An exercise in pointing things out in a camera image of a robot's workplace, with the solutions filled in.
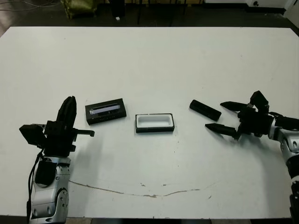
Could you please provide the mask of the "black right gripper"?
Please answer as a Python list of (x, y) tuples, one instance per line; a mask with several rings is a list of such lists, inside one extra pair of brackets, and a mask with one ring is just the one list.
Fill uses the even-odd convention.
[(269, 105), (253, 108), (251, 104), (243, 104), (233, 101), (226, 101), (220, 105), (230, 111), (238, 112), (240, 124), (237, 131), (233, 127), (228, 127), (222, 124), (211, 123), (205, 124), (205, 127), (210, 131), (218, 134), (231, 136), (235, 140), (239, 140), (242, 134), (254, 134), (256, 137), (268, 135), (274, 117), (269, 115)]

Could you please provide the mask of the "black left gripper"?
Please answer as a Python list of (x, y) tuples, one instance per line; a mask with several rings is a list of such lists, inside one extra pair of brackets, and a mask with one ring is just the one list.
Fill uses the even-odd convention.
[(69, 156), (76, 149), (73, 142), (78, 135), (95, 135), (95, 131), (73, 127), (76, 115), (76, 99), (69, 96), (62, 103), (56, 121), (48, 121), (45, 125), (33, 125), (33, 144), (42, 148), (46, 156)]

